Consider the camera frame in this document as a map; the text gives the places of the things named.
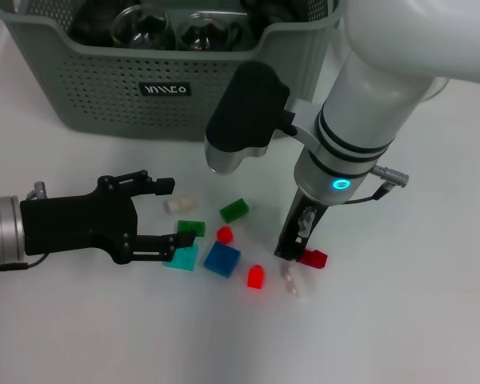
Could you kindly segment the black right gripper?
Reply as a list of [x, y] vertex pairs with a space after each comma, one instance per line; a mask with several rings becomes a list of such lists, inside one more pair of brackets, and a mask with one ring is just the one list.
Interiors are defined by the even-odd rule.
[[302, 252], [327, 209], [300, 190], [296, 192], [274, 251], [280, 262], [300, 263]]

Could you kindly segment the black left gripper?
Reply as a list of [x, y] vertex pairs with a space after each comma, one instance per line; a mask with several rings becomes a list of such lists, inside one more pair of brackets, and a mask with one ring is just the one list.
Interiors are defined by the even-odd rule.
[[173, 178], [152, 179], [146, 170], [102, 176], [84, 195], [20, 203], [25, 253], [29, 256], [97, 248], [117, 264], [171, 262], [175, 251], [194, 244], [188, 230], [160, 236], [137, 235], [133, 196], [171, 195]]

